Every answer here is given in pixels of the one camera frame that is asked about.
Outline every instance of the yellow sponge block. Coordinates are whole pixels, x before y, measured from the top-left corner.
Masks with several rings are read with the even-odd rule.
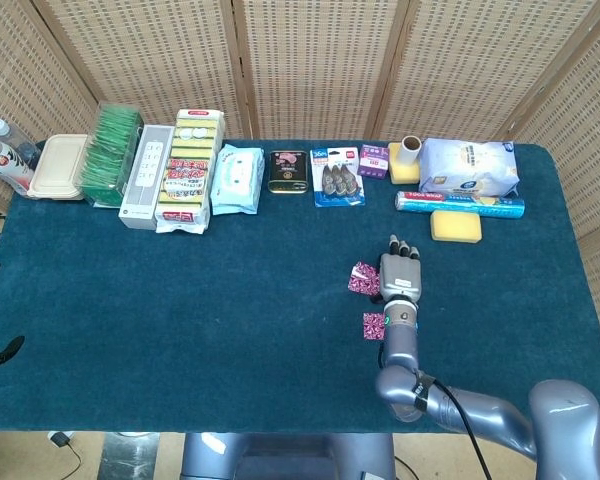
[[[431,214],[431,238],[441,242],[477,243],[482,240],[480,215],[434,210]]]
[[[419,183],[420,162],[416,161],[413,165],[402,165],[397,160],[398,150],[400,150],[400,142],[389,144],[389,174],[391,175],[391,183],[394,185]]]

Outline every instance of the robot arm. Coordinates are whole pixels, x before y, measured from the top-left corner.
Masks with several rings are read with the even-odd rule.
[[[380,257],[380,294],[386,303],[382,370],[376,381],[379,396],[403,422],[426,413],[445,429],[466,432],[449,395],[419,369],[420,255],[395,235],[389,253]],[[529,395],[533,425],[505,400],[448,390],[475,435],[536,460],[538,480],[600,479],[600,408],[583,386],[564,380],[537,384]]]

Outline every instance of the green felt surface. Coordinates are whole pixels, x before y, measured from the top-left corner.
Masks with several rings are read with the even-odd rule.
[[[0,367],[0,429],[436,431],[395,421],[376,396],[378,344],[363,340],[362,314],[381,307],[347,290],[352,266],[374,263],[391,233],[422,255],[429,374],[524,413],[547,378],[600,402],[600,326],[553,161],[537,146],[516,156],[525,216],[484,218],[475,245],[432,241],[429,215],[397,212],[388,179],[365,179],[356,208],[263,185],[257,216],[213,217],[202,236],[15,198],[0,240],[0,349],[26,342]]]

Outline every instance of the plastic bottle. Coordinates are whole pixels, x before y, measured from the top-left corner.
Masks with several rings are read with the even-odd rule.
[[[13,148],[30,169],[35,170],[42,153],[36,144],[17,125],[9,125],[0,118],[0,142]]]
[[[33,178],[33,170],[24,163],[13,148],[2,142],[0,142],[0,178],[23,197],[27,196]]]

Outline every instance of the floor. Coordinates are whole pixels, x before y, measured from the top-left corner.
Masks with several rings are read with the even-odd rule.
[[[101,432],[77,432],[74,435],[71,444],[82,457],[82,466],[70,477],[71,480],[98,479],[103,441]],[[184,434],[181,433],[160,435],[155,480],[179,478],[183,442]],[[482,478],[478,460],[465,436],[395,435],[394,444],[396,455],[409,463],[421,480]],[[534,478],[534,464],[521,455],[488,442],[481,442],[481,449],[493,478]],[[47,432],[0,432],[0,480],[60,480],[76,465],[71,451],[53,445],[47,439]],[[400,480],[414,478],[404,467],[396,468]]]

